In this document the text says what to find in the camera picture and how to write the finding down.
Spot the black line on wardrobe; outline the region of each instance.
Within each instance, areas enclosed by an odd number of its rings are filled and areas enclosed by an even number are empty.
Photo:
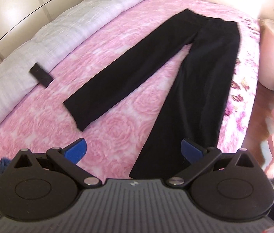
[[[45,4],[41,5],[39,8],[35,9],[33,12],[31,12],[28,16],[26,16],[25,18],[23,18],[20,22],[18,22],[15,26],[12,27],[12,29],[10,29],[6,34],[3,35],[3,37],[0,39],[0,41],[10,32],[12,31],[16,26],[18,26],[22,21],[24,21],[27,17],[29,17],[31,14],[33,14],[34,12],[36,12],[38,9],[42,8],[44,5],[46,5],[47,3],[51,2],[53,0],[50,0],[48,2],[46,2]]]

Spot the rose pattern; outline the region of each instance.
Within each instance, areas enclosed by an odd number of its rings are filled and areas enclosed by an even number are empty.
[[[241,35],[218,148],[235,152],[244,139],[253,106],[259,64],[257,20],[235,9],[199,0],[145,0],[79,45],[51,72],[54,81],[37,85],[0,125],[0,158],[21,148],[45,152],[83,137],[87,154],[80,167],[99,177],[128,178],[140,150],[191,45],[171,58],[145,83],[80,132],[63,101],[137,44],[164,21],[189,8],[196,13],[236,21]]]

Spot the floor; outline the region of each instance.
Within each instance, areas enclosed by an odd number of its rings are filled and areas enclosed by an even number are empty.
[[[266,139],[274,132],[271,109],[274,107],[274,93],[258,83],[257,94],[251,114],[244,148],[251,151],[263,167],[271,160]]]

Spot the silver screw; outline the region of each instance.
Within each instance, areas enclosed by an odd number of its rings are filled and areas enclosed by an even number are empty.
[[[185,180],[183,178],[180,178],[180,177],[172,177],[168,180],[169,184],[172,184],[172,185],[181,185],[185,182]]]
[[[96,177],[88,177],[84,180],[84,183],[89,186],[97,185],[99,183],[99,179],[97,179]]]
[[[130,185],[131,185],[131,186],[137,186],[137,185],[139,185],[139,182],[133,181],[133,182],[130,183]]]

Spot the bed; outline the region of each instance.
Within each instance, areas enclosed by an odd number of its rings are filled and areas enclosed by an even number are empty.
[[[90,1],[85,0],[83,3],[89,4]],[[119,10],[123,12],[119,11],[119,15],[114,13],[114,18],[109,18],[108,23],[100,20],[102,27],[96,29],[96,32],[93,30],[90,36],[84,37],[85,39],[80,38],[80,43],[75,41],[74,46],[70,47],[71,50],[62,41],[61,48],[65,51],[54,58],[58,62],[54,61],[53,64],[44,67],[47,71],[51,71],[50,74],[54,77],[54,81],[46,89],[36,85],[37,82],[33,78],[28,78],[27,82],[20,82],[21,79],[14,78],[14,82],[5,84],[10,89],[10,95],[9,106],[5,104],[0,106],[0,159],[13,158],[21,148],[30,148],[34,153],[45,152],[53,146],[63,148],[83,137],[87,142],[87,153],[78,166],[101,180],[128,178],[190,46],[183,47],[152,77],[92,122],[84,132],[76,128],[73,118],[62,103],[126,50],[185,8],[205,16],[238,23],[241,43],[217,147],[223,152],[235,152],[241,147],[258,80],[260,39],[258,21],[236,9],[208,1],[135,0],[134,2],[135,4],[130,3],[127,8],[121,7]],[[73,9],[63,13],[54,21],[53,26],[60,21],[64,27],[67,25],[64,22],[71,20],[69,15],[72,14]],[[39,41],[39,37],[45,36],[45,32],[49,30],[47,27],[48,25],[42,28],[31,43],[27,42],[14,51],[10,55],[12,58],[6,59],[10,63],[14,61],[22,64],[18,69],[15,68],[15,64],[9,65],[10,77],[15,76],[16,71],[23,73],[22,77],[30,76],[28,70],[33,65],[33,54],[29,54],[28,50],[30,45]],[[20,61],[15,58],[15,52],[21,57]],[[28,65],[26,55],[30,55]],[[3,69],[3,65],[4,62],[0,65],[0,75],[7,70],[7,66]],[[16,91],[19,94],[11,100],[11,95]],[[1,94],[0,100],[4,101],[7,98],[6,95]]]

